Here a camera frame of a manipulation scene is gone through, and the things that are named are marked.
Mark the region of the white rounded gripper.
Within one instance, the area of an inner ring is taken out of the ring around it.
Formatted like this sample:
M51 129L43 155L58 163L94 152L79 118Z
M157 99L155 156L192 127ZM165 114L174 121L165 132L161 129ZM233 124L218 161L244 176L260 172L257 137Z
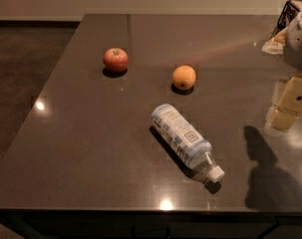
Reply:
M279 31L262 46L262 52L269 55L282 55L283 49L285 62L302 70L302 9L288 29ZM266 116L266 125L278 131L287 131L301 116L302 71L287 80L278 80Z

